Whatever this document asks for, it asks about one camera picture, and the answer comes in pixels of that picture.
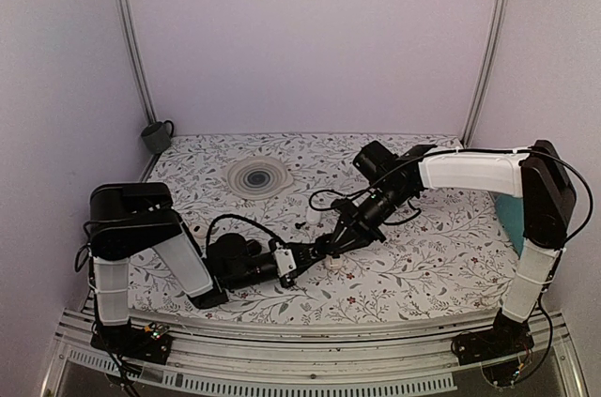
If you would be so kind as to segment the black charging case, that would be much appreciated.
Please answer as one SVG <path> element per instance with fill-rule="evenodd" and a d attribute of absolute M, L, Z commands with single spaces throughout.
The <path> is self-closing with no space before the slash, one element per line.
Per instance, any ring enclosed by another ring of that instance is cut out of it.
<path fill-rule="evenodd" d="M 331 234 L 324 234 L 318 237 L 313 247 L 314 256 L 332 255 L 334 246 L 331 244 Z"/>

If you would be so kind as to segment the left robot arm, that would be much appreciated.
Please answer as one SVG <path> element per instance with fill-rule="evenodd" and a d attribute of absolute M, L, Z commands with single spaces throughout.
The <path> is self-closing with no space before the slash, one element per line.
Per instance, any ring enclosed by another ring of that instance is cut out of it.
<path fill-rule="evenodd" d="M 279 281 L 284 288 L 326 256 L 326 243 L 285 243 L 270 234 L 269 249 L 243 236 L 220 236 L 205 248 L 173 208 L 161 182 L 106 184 L 92 191 L 85 230 L 92 259 L 95 311 L 104 340 L 120 354 L 139 346 L 128 303 L 129 263 L 152 250 L 198 309 L 228 301 L 230 291 Z"/>

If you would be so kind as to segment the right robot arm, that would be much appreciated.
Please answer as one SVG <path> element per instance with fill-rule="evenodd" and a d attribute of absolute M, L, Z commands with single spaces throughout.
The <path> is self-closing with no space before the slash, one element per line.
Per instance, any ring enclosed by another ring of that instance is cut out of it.
<path fill-rule="evenodd" d="M 553 145 L 448 151 L 418 145 L 397 156 L 380 143 L 355 166 L 368 190 L 338 200 L 334 248 L 350 288 L 336 321 L 388 322 L 497 308 L 485 347 L 506 355 L 548 288 L 576 193 Z"/>

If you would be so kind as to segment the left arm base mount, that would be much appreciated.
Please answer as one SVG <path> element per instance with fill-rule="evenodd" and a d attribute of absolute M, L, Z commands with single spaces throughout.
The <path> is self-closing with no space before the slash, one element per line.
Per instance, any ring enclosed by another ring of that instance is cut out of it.
<path fill-rule="evenodd" d="M 97 323 L 92 328 L 90 345 L 118 359 L 137 359 L 165 365 L 171 353 L 174 338 L 163 325 L 151 323 L 136 328 L 128 322 L 119 326 Z"/>

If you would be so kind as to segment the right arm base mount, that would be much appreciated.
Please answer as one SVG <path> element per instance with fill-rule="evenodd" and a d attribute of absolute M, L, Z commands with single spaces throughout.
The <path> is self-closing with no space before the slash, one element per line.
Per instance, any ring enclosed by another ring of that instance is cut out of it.
<path fill-rule="evenodd" d="M 460 365 L 499 359 L 533 347 L 529 326 L 513 321 L 495 322 L 491 328 L 462 332 L 451 340 L 451 352 Z"/>

